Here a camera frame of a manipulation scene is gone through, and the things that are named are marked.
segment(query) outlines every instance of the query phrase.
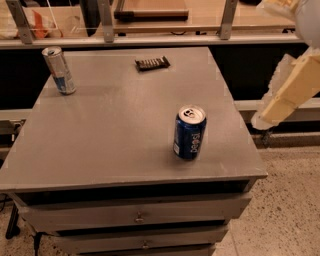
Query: floor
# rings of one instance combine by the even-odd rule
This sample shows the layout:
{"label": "floor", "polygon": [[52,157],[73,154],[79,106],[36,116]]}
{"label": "floor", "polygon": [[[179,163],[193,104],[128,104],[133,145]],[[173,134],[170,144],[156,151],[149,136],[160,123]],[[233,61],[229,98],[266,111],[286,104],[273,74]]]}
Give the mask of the floor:
{"label": "floor", "polygon": [[[255,184],[252,201],[212,256],[320,256],[320,133],[273,134],[269,148],[254,140],[269,176]],[[32,256],[22,220],[20,235],[5,239],[11,207],[0,213],[0,255]],[[67,254],[44,236],[39,255]]]}

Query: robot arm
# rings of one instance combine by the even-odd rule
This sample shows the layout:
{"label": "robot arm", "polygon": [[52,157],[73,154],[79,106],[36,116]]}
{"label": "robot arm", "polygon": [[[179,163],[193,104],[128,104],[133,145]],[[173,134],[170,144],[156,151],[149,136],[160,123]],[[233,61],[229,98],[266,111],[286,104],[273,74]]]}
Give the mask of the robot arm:
{"label": "robot arm", "polygon": [[263,0],[263,8],[296,23],[297,36],[310,48],[298,59],[285,56],[251,123],[259,130],[277,126],[320,91],[320,0]]}

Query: table top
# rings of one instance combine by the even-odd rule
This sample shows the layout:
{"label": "table top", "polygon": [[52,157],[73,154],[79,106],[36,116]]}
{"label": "table top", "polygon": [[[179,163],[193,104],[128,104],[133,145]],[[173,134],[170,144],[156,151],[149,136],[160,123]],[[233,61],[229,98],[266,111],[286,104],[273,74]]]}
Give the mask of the table top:
{"label": "table top", "polygon": [[[135,59],[166,56],[139,73]],[[28,192],[266,177],[232,96],[206,47],[66,52],[77,91],[52,77],[0,170],[0,191]],[[175,116],[207,115],[199,157],[173,152]]]}

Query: metal leg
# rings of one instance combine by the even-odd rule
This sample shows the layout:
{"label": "metal leg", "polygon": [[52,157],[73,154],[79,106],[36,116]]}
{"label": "metal leg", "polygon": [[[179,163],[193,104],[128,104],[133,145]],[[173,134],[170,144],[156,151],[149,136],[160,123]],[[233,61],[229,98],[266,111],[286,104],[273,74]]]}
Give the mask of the metal leg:
{"label": "metal leg", "polygon": [[6,0],[11,15],[17,25],[20,39],[25,44],[32,44],[34,40],[33,33],[30,30],[27,17],[24,14],[21,3],[19,0]]}
{"label": "metal leg", "polygon": [[236,12],[237,4],[238,0],[226,0],[221,26],[218,31],[220,39],[229,39],[231,36],[232,23],[234,14]]}
{"label": "metal leg", "polygon": [[7,233],[6,233],[6,239],[11,239],[12,237],[19,235],[20,228],[17,226],[18,218],[19,218],[18,208],[14,204],[11,212]]}
{"label": "metal leg", "polygon": [[112,12],[110,1],[97,0],[99,6],[99,13],[101,18],[101,25],[103,29],[104,41],[112,43],[114,41],[114,31],[112,25]]}

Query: aluminum can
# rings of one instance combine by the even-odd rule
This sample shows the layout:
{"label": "aluminum can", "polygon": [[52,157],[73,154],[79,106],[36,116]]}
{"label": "aluminum can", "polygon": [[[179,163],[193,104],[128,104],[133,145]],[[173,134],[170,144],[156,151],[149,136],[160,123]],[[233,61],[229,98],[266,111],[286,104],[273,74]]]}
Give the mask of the aluminum can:
{"label": "aluminum can", "polygon": [[195,159],[200,152],[207,118],[198,106],[183,106],[176,116],[173,150],[183,159]]}
{"label": "aluminum can", "polygon": [[74,93],[76,87],[62,49],[58,46],[48,47],[42,51],[42,55],[50,69],[58,91],[65,95]]}

